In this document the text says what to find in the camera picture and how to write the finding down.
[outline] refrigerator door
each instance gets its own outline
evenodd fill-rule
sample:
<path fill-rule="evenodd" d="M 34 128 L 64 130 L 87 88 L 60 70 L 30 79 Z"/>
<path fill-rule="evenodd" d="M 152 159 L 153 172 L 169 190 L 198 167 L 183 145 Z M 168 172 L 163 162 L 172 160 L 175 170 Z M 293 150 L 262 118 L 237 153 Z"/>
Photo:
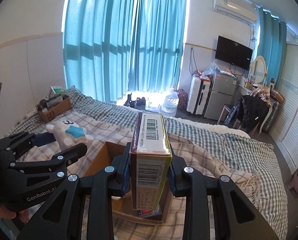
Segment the refrigerator door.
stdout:
<path fill-rule="evenodd" d="M 216 72 L 214 76 L 212 90 L 227 95 L 233 95 L 233 92 L 236 88 L 236 83 L 237 81 L 234 80 L 233 77 Z"/>
<path fill-rule="evenodd" d="M 231 95 L 212 91 L 204 117 L 218 120 L 221 115 L 222 109 L 224 108 L 224 104 L 230 104 L 231 98 Z"/>

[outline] black flat screen tv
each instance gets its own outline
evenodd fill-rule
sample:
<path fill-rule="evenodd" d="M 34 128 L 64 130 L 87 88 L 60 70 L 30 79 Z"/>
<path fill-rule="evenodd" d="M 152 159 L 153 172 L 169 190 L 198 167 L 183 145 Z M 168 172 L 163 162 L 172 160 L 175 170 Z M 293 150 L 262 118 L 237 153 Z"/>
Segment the black flat screen tv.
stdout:
<path fill-rule="evenodd" d="M 253 50 L 235 41 L 218 36 L 216 59 L 249 70 Z"/>

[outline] teal curtain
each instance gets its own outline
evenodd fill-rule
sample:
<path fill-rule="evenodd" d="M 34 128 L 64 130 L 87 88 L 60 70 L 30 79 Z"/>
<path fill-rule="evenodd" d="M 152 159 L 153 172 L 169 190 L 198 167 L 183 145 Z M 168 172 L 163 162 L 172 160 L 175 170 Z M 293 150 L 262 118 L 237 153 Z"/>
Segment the teal curtain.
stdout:
<path fill-rule="evenodd" d="M 186 0 L 138 0 L 129 91 L 162 92 L 178 84 L 185 12 Z"/>
<path fill-rule="evenodd" d="M 127 92 L 134 0 L 68 0 L 63 49 L 67 87 L 115 102 Z"/>
<path fill-rule="evenodd" d="M 267 85 L 274 78 L 278 87 L 286 56 L 286 23 L 259 8 L 260 39 L 257 56 L 263 56 L 268 68 Z"/>

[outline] white stuffed animal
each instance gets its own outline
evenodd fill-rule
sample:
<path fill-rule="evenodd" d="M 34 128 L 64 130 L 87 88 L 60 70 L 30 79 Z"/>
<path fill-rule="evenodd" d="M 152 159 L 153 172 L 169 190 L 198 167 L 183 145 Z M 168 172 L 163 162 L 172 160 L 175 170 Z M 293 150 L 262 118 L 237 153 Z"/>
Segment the white stuffed animal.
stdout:
<path fill-rule="evenodd" d="M 79 127 L 77 123 L 69 120 L 57 121 L 55 125 L 48 124 L 46 129 L 53 133 L 61 151 L 79 143 L 84 143 L 89 148 L 93 142 L 93 137 L 86 134 L 87 130 L 84 127 Z"/>

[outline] blue star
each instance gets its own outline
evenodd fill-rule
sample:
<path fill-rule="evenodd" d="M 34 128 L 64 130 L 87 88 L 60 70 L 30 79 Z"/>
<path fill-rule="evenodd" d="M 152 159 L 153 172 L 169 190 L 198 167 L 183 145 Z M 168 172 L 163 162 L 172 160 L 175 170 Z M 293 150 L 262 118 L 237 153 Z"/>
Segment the blue star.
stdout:
<path fill-rule="evenodd" d="M 71 125 L 69 129 L 66 129 L 66 133 L 73 135 L 76 139 L 85 136 L 83 127 L 76 127 L 73 125 Z"/>

